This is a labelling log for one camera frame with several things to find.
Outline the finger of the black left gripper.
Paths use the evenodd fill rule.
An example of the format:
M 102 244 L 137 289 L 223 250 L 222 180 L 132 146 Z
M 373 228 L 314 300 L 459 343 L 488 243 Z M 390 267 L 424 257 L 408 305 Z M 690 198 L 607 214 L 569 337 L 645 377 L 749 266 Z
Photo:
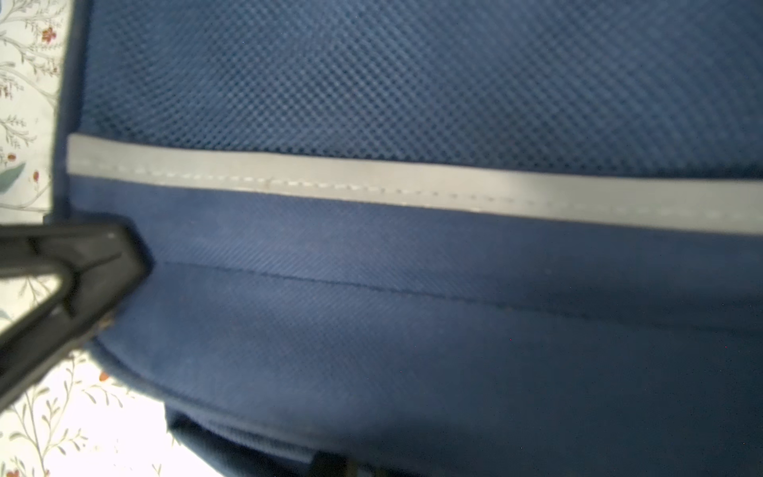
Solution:
M 148 274 L 141 241 L 124 224 L 2 227 L 2 277 L 49 276 L 58 285 L 1 333 L 1 407 L 97 335 Z

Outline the navy blue student backpack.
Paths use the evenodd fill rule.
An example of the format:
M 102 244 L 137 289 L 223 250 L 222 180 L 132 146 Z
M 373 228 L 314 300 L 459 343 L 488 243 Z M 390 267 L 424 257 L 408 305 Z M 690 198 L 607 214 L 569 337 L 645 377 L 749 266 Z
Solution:
M 79 1 L 89 351 L 232 476 L 758 476 L 758 1 Z

